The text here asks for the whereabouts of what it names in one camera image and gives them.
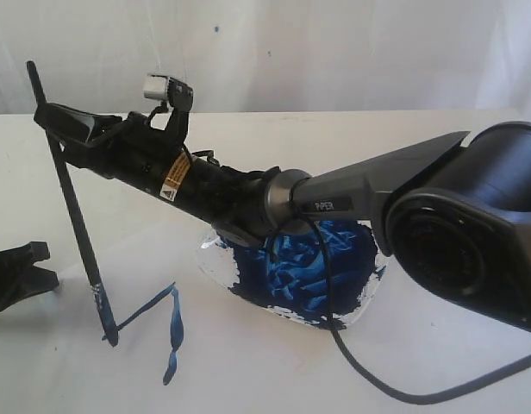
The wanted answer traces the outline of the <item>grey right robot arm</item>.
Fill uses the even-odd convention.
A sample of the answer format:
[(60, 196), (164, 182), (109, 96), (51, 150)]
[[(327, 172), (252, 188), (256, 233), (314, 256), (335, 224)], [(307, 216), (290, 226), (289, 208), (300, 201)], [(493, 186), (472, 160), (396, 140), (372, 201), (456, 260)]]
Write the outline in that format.
[(118, 179), (245, 247), (312, 222), (367, 221), (383, 254), (421, 287), (531, 332), (531, 122), (452, 132), (312, 176), (241, 172), (184, 148), (189, 115), (164, 129), (137, 112), (44, 103), (35, 122), (68, 164)]

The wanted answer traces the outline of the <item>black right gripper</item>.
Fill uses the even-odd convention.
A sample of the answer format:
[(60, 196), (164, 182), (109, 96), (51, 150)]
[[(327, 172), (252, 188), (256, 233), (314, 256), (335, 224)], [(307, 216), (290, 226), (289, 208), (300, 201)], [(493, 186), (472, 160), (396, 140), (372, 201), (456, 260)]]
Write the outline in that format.
[(266, 215), (265, 195), (279, 168), (243, 172), (186, 152), (186, 116), (177, 128), (155, 129), (146, 116), (131, 112), (122, 130), (96, 147), (76, 142), (93, 142), (116, 131), (120, 116), (44, 103), (34, 121), (47, 131), (55, 163), (120, 180), (210, 224), (233, 242), (258, 247), (276, 228)]

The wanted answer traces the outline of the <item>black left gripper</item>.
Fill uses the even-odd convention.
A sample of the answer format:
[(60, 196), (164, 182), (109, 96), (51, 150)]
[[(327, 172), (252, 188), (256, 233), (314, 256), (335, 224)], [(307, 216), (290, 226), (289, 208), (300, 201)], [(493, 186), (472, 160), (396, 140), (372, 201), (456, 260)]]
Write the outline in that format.
[(57, 273), (31, 264), (49, 259), (44, 241), (0, 251), (0, 312), (59, 286)]

